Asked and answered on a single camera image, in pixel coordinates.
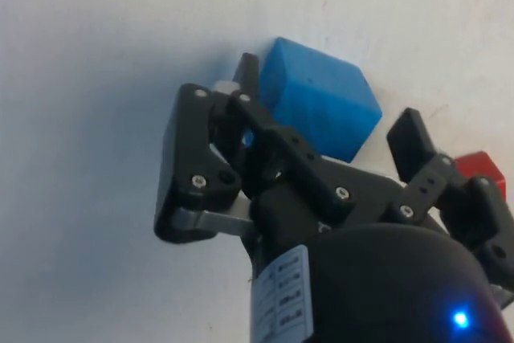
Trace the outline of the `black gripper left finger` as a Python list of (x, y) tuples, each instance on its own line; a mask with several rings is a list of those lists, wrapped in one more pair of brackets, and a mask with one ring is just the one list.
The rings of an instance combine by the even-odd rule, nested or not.
[(257, 58), (242, 56), (238, 91), (177, 92), (162, 142), (153, 220), (167, 243), (216, 235), (284, 243), (341, 225), (356, 206), (347, 173), (257, 101)]

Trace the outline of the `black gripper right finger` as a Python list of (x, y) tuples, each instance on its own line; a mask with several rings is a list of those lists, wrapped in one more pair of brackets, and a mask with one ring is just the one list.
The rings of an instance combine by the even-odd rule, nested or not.
[(387, 133), (402, 192), (386, 212), (390, 221), (424, 225), (439, 210), (447, 233), (480, 262), (491, 283), (513, 281), (513, 217), (496, 184), (464, 177), (433, 145), (421, 114), (406, 108)]

